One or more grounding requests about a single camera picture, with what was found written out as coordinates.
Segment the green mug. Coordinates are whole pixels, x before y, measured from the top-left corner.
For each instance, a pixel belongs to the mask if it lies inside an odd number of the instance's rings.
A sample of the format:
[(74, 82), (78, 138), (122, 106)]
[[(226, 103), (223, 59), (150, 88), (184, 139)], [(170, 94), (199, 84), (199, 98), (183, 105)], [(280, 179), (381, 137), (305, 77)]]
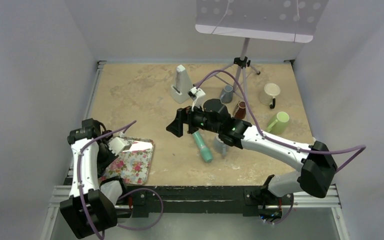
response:
[(279, 111), (268, 121), (265, 131), (273, 135), (280, 135), (288, 127), (289, 121), (289, 114), (285, 111)]

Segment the light grey footed mug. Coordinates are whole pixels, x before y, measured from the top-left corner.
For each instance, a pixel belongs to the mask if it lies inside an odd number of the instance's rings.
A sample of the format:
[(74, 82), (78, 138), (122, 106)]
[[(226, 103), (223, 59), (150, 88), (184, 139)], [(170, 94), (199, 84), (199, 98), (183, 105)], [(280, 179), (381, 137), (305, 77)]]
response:
[(216, 136), (213, 140), (213, 148), (217, 153), (221, 154), (222, 158), (227, 156), (229, 146), (226, 145), (218, 136)]

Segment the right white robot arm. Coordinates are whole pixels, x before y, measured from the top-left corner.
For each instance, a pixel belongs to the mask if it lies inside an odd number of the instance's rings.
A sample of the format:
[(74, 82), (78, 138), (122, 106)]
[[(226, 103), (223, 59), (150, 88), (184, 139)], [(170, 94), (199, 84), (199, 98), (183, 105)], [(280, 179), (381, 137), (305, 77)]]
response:
[(327, 150), (324, 143), (308, 145), (266, 133), (248, 121), (232, 117), (219, 99), (209, 99), (201, 107), (177, 109), (166, 130), (180, 138), (184, 125), (189, 134), (197, 130), (216, 133), (230, 147), (255, 151), (292, 167), (294, 171), (290, 173), (267, 179), (260, 196), (268, 204), (297, 192), (325, 198), (338, 168), (330, 154), (322, 154)]

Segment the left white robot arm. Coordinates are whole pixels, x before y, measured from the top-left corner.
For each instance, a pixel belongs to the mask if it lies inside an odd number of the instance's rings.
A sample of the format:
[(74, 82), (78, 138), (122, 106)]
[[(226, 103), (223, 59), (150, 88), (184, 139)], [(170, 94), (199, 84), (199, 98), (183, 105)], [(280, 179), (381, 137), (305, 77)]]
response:
[(73, 158), (73, 177), (68, 198), (59, 210), (66, 223), (79, 239), (95, 235), (102, 240), (105, 230), (117, 225), (115, 205), (129, 199), (122, 177), (115, 176), (102, 183), (99, 178), (118, 154), (131, 143), (93, 118), (81, 122), (81, 127), (67, 137)]

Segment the blue-grey mug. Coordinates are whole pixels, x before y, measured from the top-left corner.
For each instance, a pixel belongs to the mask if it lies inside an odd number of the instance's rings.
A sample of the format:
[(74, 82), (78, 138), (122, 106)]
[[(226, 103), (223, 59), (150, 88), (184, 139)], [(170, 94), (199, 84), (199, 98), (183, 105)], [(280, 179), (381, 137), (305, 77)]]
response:
[(226, 85), (220, 93), (219, 99), (222, 104), (229, 104), (232, 102), (234, 96), (234, 89), (231, 85)]

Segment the brown striped mug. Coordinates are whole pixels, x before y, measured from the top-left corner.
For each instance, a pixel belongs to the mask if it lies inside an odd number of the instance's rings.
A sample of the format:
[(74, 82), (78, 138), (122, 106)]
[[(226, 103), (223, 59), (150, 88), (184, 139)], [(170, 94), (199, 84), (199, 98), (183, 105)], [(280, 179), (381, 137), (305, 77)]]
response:
[(233, 117), (236, 119), (243, 120), (247, 115), (246, 108), (247, 108), (246, 103), (244, 101), (239, 101), (234, 107), (233, 114), (232, 114)]

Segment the floral tray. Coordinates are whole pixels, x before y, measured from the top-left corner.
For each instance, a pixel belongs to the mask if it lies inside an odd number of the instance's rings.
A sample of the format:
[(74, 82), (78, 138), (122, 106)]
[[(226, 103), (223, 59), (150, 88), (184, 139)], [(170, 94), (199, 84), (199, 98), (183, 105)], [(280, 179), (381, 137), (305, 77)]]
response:
[(148, 138), (124, 136), (131, 143), (128, 150), (120, 152), (115, 160), (105, 169), (98, 179), (101, 183), (110, 178), (120, 176), (126, 184), (144, 185), (147, 183), (151, 162), (155, 150), (155, 142)]

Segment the white metronome-shaped object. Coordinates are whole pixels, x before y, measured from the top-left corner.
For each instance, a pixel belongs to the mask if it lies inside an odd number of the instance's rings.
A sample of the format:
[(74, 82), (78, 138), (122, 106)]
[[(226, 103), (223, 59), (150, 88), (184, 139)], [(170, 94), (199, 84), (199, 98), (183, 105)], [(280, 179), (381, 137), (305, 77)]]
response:
[(169, 91), (173, 100), (182, 104), (190, 99), (188, 92), (193, 88), (193, 83), (187, 73), (186, 68), (180, 64), (176, 67), (173, 84), (170, 85)]

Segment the teal cylindrical bottle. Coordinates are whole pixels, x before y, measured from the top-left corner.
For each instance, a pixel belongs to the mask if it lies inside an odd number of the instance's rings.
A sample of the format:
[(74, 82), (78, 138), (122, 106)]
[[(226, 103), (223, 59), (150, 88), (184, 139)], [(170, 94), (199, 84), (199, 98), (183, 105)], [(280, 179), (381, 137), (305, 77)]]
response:
[(192, 134), (192, 137), (195, 141), (196, 146), (198, 147), (198, 150), (200, 152), (200, 156), (203, 159), (205, 163), (210, 163), (213, 161), (214, 157), (206, 145), (202, 135), (200, 134), (199, 131), (196, 131)]

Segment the purple tripod stand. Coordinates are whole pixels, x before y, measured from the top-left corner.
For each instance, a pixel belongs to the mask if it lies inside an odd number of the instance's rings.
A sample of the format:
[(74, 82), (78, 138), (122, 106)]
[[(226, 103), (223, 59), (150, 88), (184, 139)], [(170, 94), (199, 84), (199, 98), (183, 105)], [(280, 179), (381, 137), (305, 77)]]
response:
[(235, 79), (238, 81), (240, 76), (242, 76), (242, 82), (236, 82), (234, 81), (233, 83), (233, 92), (235, 93), (236, 90), (239, 90), (239, 87), (242, 88), (243, 93), (237, 93), (239, 97), (244, 99), (245, 97), (248, 99), (248, 87), (247, 87), (247, 73), (246, 69), (251, 68), (257, 75), (261, 74), (261, 71), (258, 70), (254, 65), (251, 64), (251, 60), (246, 56), (248, 46), (249, 46), (250, 38), (246, 37), (243, 42), (241, 54), (239, 57), (234, 58), (233, 63), (230, 65), (226, 65), (225, 67), (221, 69), (216, 69), (208, 73), (201, 81), (198, 81), (197, 83), (194, 84), (195, 87), (200, 86), (204, 81), (216, 77), (222, 82), (225, 82), (228, 84), (226, 81), (224, 81), (221, 77), (218, 77), (217, 74), (223, 72), (226, 72), (226, 70), (234, 65), (237, 65), (237, 70), (235, 74)]

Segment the aluminium frame rail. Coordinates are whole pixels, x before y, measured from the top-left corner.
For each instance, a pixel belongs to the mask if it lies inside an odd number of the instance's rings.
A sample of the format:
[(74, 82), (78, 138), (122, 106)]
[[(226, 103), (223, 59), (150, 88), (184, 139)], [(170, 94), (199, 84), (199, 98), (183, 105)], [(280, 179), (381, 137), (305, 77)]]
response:
[[(91, 114), (91, 110), (93, 108), (93, 104), (95, 101), (101, 74), (103, 72), (105, 64), (107, 63), (108, 63), (107, 60), (99, 60), (96, 63), (96, 71), (95, 71), (95, 76), (92, 82), (92, 90), (90, 93), (90, 97), (88, 98), (88, 101), (87, 101), (86, 110), (81, 118), (82, 120), (88, 118)], [(58, 226), (62, 222), (62, 216), (60, 213), (60, 202), (65, 200), (64, 197), (67, 197), (69, 194), (70, 186), (65, 185), (65, 183), (67, 182), (71, 184), (72, 181), (71, 180), (68, 181), (68, 179), (71, 179), (73, 177), (73, 172), (74, 172), (74, 161), (71, 160), (63, 185), (56, 185), (52, 191), (52, 195), (49, 200), (49, 205), (48, 205), (47, 214), (45, 218), (45, 223), (43, 225), (43, 228), (39, 237), (40, 240), (57, 240), (58, 239), (56, 237), (58, 232)]]

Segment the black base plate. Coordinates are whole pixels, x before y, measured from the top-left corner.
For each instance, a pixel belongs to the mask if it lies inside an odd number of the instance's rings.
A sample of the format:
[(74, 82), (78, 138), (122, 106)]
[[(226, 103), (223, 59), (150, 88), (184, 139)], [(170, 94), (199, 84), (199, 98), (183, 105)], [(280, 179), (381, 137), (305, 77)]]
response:
[(116, 205), (126, 206), (134, 218), (150, 213), (241, 214), (264, 220), (281, 219), (293, 203), (293, 194), (271, 194), (265, 186), (135, 186)]

